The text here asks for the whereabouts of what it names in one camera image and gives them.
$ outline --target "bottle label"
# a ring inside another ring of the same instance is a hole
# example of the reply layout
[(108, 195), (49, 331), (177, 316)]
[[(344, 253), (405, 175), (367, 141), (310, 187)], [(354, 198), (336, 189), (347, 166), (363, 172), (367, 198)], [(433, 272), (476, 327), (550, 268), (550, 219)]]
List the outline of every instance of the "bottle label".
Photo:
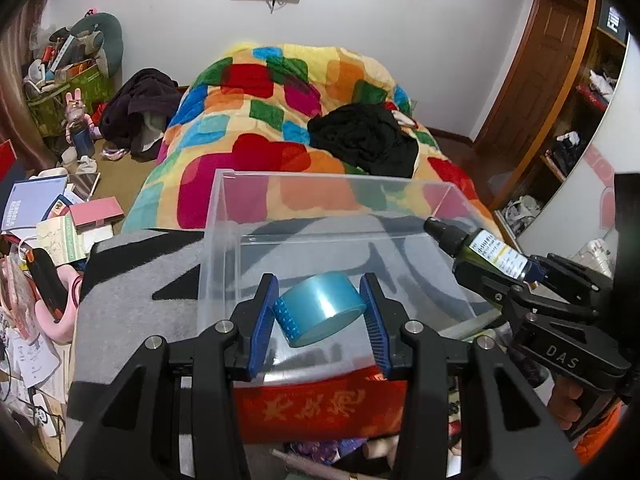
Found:
[(526, 256), (522, 256), (518, 251), (511, 249), (506, 243), (485, 230), (478, 233), (469, 244), (469, 248), (507, 276), (517, 280), (520, 279), (520, 273), (528, 262)]

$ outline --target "teal adhesive tape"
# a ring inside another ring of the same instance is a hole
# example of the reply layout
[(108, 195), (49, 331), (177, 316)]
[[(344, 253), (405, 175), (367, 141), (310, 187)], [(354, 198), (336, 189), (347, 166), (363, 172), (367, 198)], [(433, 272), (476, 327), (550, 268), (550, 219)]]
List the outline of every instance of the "teal adhesive tape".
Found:
[(344, 272), (316, 274), (290, 288), (273, 305), (289, 346), (310, 345), (342, 330), (366, 306)]

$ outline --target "brown door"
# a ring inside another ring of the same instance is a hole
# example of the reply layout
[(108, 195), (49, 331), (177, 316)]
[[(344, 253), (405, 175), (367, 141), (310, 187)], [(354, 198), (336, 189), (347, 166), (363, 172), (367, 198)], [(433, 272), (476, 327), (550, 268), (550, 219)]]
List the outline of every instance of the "brown door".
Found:
[(527, 152), (564, 82), (582, 30), (585, 8), (572, 0), (535, 0), (510, 73), (478, 140), (476, 153), (499, 156), (513, 169)]

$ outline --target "multicolored comforter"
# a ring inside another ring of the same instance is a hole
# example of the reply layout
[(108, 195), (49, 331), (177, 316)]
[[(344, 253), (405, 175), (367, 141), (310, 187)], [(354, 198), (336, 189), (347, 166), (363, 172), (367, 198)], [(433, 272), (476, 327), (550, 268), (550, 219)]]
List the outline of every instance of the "multicolored comforter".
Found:
[[(158, 165), (123, 229), (204, 228), (219, 168), (363, 174), (310, 147), (306, 130), (310, 118), (351, 102), (384, 103), (410, 114), (409, 96), (379, 62), (343, 48), (281, 44), (242, 48), (223, 57), (182, 98), (164, 134)], [(442, 155), (428, 129), (416, 123), (404, 131), (419, 145), (413, 178), (456, 184), (497, 231), (469, 177)], [(286, 211), (305, 217), (308, 199), (295, 201), (287, 197)], [(278, 204), (270, 200), (265, 219), (286, 218)], [(422, 216), (429, 213), (426, 200), (410, 208)], [(317, 207), (309, 215), (317, 216)]]

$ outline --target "human hand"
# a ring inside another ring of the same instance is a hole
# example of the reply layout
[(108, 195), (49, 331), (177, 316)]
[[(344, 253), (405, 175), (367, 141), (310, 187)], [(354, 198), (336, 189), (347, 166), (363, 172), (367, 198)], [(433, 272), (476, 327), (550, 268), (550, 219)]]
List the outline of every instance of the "human hand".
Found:
[(556, 385), (546, 408), (555, 417), (562, 430), (570, 430), (582, 415), (574, 402), (582, 395), (582, 387), (566, 377), (556, 377)]

